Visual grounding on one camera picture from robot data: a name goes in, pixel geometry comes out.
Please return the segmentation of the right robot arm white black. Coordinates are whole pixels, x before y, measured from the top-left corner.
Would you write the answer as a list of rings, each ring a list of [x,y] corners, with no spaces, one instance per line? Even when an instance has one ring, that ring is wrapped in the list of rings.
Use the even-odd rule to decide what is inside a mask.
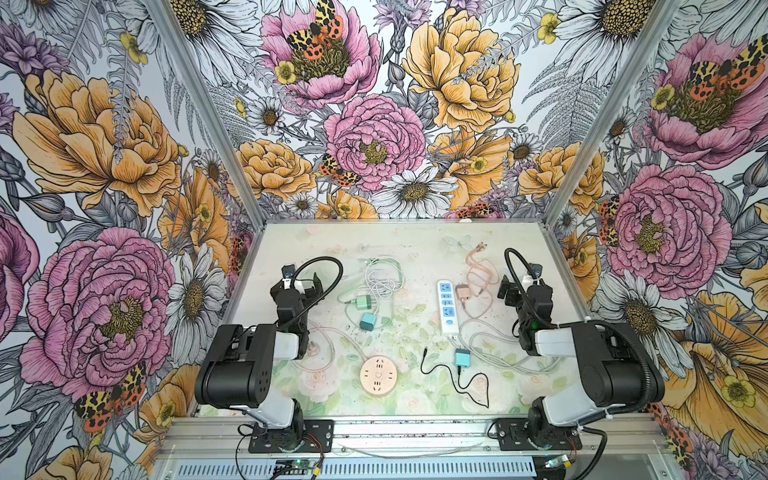
[[[553,321],[553,289],[514,248],[504,250],[505,303],[514,307],[513,335],[530,357],[576,362],[578,379],[535,399],[524,423],[536,448],[576,434],[598,420],[635,413],[665,394],[659,368],[631,326],[604,320]]]

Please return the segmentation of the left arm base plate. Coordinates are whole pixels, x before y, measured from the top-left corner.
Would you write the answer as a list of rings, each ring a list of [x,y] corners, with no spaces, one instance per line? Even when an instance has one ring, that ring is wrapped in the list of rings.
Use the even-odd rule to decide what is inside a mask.
[[[330,453],[333,446],[335,422],[328,419],[304,420],[285,429],[257,430],[251,435],[251,454]]]

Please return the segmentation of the white blue power strip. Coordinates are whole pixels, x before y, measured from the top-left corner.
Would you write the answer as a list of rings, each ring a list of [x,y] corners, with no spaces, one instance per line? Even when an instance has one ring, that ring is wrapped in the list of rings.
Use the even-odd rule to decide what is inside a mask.
[[[452,282],[439,280],[437,282],[437,295],[442,333],[447,336],[458,335],[457,299]]]

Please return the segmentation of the pink charger adapter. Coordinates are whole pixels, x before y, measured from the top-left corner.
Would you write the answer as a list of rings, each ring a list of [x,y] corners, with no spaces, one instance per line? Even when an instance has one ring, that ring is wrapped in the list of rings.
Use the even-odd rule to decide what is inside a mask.
[[[467,284],[456,285],[456,296],[460,303],[465,303],[472,298],[471,288]]]

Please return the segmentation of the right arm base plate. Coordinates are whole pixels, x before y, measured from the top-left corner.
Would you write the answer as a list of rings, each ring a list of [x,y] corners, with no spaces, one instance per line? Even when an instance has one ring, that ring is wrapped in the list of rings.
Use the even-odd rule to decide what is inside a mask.
[[[582,442],[575,428],[536,427],[523,418],[501,418],[493,422],[489,436],[502,451],[579,451]]]

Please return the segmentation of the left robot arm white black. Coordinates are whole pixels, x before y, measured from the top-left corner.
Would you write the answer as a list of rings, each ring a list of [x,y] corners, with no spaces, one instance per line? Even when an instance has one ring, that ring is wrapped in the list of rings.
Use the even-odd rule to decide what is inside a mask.
[[[270,288],[277,319],[252,327],[220,326],[202,362],[194,395],[198,404],[235,411],[251,421],[248,452],[318,453],[332,450],[335,423],[307,420],[300,402],[273,387],[274,365],[304,358],[310,343],[308,314],[340,283],[342,263],[330,256],[285,265]]]

